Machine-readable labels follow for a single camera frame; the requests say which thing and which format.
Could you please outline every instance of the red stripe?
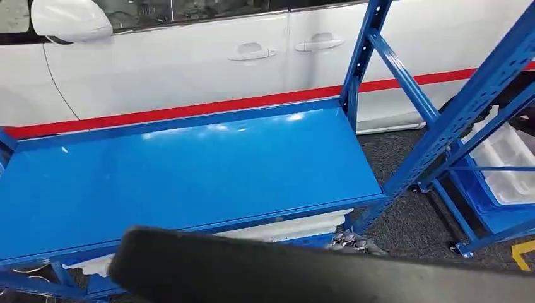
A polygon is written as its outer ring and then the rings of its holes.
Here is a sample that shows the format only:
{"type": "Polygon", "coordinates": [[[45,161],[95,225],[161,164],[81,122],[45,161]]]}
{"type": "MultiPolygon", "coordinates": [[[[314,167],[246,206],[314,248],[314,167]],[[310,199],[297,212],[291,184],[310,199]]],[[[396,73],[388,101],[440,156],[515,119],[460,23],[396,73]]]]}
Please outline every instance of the red stripe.
{"type": "MultiPolygon", "coordinates": [[[[528,64],[526,69],[535,69],[535,62],[528,64]]],[[[475,68],[462,69],[459,71],[447,71],[444,73],[423,74],[415,76],[415,80],[420,85],[442,83],[455,80],[468,79],[476,71],[475,68]]],[[[188,116],[211,114],[214,112],[226,112],[229,110],[246,109],[250,107],[260,107],[276,104],[287,104],[300,100],[315,98],[325,98],[335,96],[340,93],[342,86],[330,86],[302,90],[289,93],[278,93],[261,97],[243,98],[236,100],[226,100],[208,104],[197,104],[171,109],[151,110],[147,112],[135,112],[132,114],[121,114],[116,116],[98,117],[75,121],[55,122],[50,124],[38,124],[20,127],[6,127],[8,134],[17,139],[45,136],[48,134],[66,133],[70,131],[82,131],[85,129],[108,128],[126,124],[135,124],[165,119],[174,119],[188,116]]],[[[359,92],[373,92],[376,90],[388,90],[399,88],[396,79],[377,80],[365,82],[360,85],[359,92]]]]}

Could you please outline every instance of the blue metal shelf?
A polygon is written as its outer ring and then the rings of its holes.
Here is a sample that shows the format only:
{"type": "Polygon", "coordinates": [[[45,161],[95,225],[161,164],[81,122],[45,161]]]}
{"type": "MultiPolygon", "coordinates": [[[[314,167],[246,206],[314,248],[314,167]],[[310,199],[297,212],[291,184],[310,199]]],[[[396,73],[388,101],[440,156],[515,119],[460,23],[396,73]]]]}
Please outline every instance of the blue metal shelf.
{"type": "Polygon", "coordinates": [[[384,197],[336,99],[22,141],[0,192],[0,263],[133,225],[220,232],[384,197]]]}
{"type": "MultiPolygon", "coordinates": [[[[516,226],[518,223],[528,221],[532,218],[535,218],[535,210],[526,210],[526,209],[516,209],[508,210],[506,213],[502,211],[481,211],[481,208],[478,207],[481,203],[490,203],[490,201],[485,201],[485,198],[489,196],[483,196],[479,193],[475,193],[475,188],[469,188],[466,186],[465,182],[462,182],[456,172],[450,172],[452,182],[464,196],[465,200],[468,202],[468,205],[473,209],[478,219],[481,223],[493,234],[503,232],[511,227],[516,226]]],[[[535,228],[532,230],[527,230],[519,235],[522,237],[525,235],[530,235],[535,233],[535,228]]]]}
{"type": "MultiPolygon", "coordinates": [[[[457,164],[463,167],[473,167],[474,169],[478,167],[470,156],[465,156],[457,164]]],[[[466,195],[470,198],[470,201],[474,201],[473,205],[480,213],[535,211],[535,204],[501,205],[488,187],[481,171],[450,170],[449,174],[454,177],[456,183],[462,184],[466,195]]]]}

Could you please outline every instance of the caster wheel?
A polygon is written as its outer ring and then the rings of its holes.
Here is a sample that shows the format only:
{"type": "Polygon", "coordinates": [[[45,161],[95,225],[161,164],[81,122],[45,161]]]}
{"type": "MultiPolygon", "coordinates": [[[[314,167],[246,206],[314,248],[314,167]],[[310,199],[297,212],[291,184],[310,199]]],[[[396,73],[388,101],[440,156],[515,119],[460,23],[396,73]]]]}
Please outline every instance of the caster wheel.
{"type": "Polygon", "coordinates": [[[452,253],[454,253],[454,254],[458,254],[458,255],[461,254],[461,252],[460,252],[459,249],[457,248],[455,242],[448,242],[447,245],[448,245],[448,247],[449,247],[449,249],[450,249],[450,251],[451,251],[452,253]]]}
{"type": "Polygon", "coordinates": [[[420,187],[416,184],[409,186],[409,190],[415,194],[421,194],[420,187]]]}

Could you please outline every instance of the blue shelving unit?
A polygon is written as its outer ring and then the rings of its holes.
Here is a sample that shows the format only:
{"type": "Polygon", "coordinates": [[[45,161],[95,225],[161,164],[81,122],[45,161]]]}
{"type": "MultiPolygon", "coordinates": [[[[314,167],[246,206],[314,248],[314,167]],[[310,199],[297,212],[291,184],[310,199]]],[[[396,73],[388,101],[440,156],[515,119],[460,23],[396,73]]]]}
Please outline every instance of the blue shelving unit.
{"type": "MultiPolygon", "coordinates": [[[[9,245],[0,252],[0,267],[52,263],[61,281],[42,283],[4,271],[0,288],[106,300],[122,290],[94,275],[88,289],[81,290],[61,264],[114,251],[131,225],[214,233],[364,208],[357,220],[345,223],[364,233],[535,51],[532,3],[439,114],[380,35],[390,3],[369,1],[339,97],[26,141],[0,132],[3,148],[11,154],[2,162],[0,177],[4,212],[9,214],[0,228],[10,230],[3,239],[9,245]],[[429,127],[383,186],[355,138],[357,91],[373,51],[429,127]],[[43,217],[50,218],[49,224],[38,224],[43,217]]],[[[436,178],[450,170],[441,169],[420,182],[423,189],[433,184],[442,193],[436,178]]],[[[535,223],[527,222],[512,227],[515,234],[535,223]]],[[[496,237],[505,239],[509,233],[497,231],[496,237]]],[[[321,235],[292,244],[318,246],[328,239],[321,235]]],[[[488,243],[477,239],[459,249],[465,253],[488,243]]]]}
{"type": "Polygon", "coordinates": [[[485,170],[535,172],[535,167],[479,167],[468,155],[492,132],[534,100],[535,83],[532,83],[508,106],[500,109],[498,115],[466,144],[460,140],[456,141],[447,160],[432,174],[419,181],[422,190],[427,191],[430,185],[437,190],[467,235],[470,242],[456,244],[456,248],[465,258],[473,256],[473,251],[490,244],[535,234],[535,205],[500,205],[481,174],[481,171],[485,170]],[[441,179],[444,177],[449,177],[489,235],[483,238],[476,235],[443,188],[441,179]]]}

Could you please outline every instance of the black object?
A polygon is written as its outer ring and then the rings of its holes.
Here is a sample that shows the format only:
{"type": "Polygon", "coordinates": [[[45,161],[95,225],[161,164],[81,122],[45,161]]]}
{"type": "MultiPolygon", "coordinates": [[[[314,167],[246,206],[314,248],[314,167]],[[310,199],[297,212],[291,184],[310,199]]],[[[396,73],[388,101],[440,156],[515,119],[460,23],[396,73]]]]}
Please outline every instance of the black object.
{"type": "Polygon", "coordinates": [[[109,275],[154,303],[533,303],[535,298],[535,276],[523,273],[147,227],[123,237],[109,275]]]}
{"type": "MultiPolygon", "coordinates": [[[[511,83],[509,83],[502,92],[500,92],[491,104],[479,114],[478,117],[462,131],[459,138],[466,137],[474,127],[474,124],[481,122],[487,118],[493,105],[499,105],[500,108],[508,106],[513,99],[524,91],[531,83],[535,81],[535,71],[523,71],[516,76],[511,83]]],[[[451,104],[454,98],[451,98],[446,102],[439,110],[439,113],[443,113],[446,108],[451,104]]],[[[509,124],[516,130],[523,131],[531,136],[535,136],[535,104],[529,104],[525,109],[520,111],[515,117],[509,120],[509,124]]]]}

